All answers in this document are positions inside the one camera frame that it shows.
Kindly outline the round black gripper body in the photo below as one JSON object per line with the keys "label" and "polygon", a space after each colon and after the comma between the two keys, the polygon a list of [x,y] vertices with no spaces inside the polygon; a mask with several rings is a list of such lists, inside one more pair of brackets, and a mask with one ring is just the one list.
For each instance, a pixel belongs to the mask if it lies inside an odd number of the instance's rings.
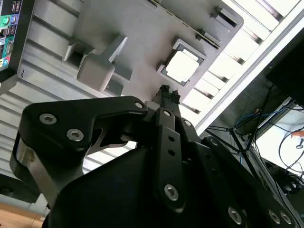
{"label": "round black gripper body", "polygon": [[220,228],[223,202],[212,182],[219,176],[205,146],[191,146],[181,171],[165,172],[180,184],[156,179],[154,153],[139,149],[68,184],[46,228]]}

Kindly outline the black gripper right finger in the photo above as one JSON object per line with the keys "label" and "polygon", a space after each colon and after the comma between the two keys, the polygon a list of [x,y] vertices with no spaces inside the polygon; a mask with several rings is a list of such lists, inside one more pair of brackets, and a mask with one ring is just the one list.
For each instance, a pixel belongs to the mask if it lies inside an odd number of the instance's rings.
{"label": "black gripper right finger", "polygon": [[176,128],[185,159],[187,203],[173,228],[297,228],[290,209],[276,200],[261,180],[248,172],[213,137],[199,138],[182,118],[180,95],[172,92]]}

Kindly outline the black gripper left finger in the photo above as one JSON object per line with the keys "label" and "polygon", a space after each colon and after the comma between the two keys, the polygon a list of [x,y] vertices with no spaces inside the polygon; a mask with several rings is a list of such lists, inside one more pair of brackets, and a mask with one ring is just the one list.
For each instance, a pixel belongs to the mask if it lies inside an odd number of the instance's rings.
{"label": "black gripper left finger", "polygon": [[169,86],[153,101],[133,96],[36,103],[21,117],[11,158],[14,174],[37,186],[52,208],[70,183],[139,149],[154,153],[156,179],[180,184],[181,135]]}

